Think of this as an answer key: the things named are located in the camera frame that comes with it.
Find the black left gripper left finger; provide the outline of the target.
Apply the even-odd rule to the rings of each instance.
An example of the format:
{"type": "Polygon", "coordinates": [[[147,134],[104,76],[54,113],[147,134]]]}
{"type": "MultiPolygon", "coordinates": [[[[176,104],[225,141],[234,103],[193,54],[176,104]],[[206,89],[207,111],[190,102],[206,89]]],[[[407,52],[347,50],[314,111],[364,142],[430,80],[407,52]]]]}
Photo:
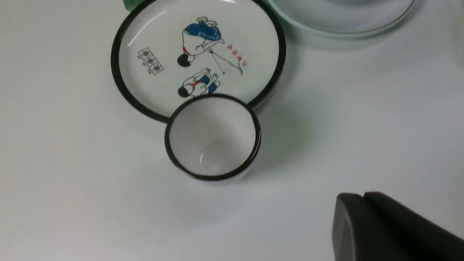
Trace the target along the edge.
{"type": "Polygon", "coordinates": [[[332,246],[336,261],[411,261],[376,212],[358,194],[335,201],[332,246]]]}

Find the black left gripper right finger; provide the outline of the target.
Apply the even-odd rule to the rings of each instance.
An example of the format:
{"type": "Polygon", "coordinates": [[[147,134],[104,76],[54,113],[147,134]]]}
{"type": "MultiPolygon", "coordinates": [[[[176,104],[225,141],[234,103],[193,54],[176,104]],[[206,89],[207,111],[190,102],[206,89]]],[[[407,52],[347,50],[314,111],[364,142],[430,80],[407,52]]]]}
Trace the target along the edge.
{"type": "Polygon", "coordinates": [[[390,233],[416,261],[462,261],[464,241],[381,192],[366,192],[390,233]]]}

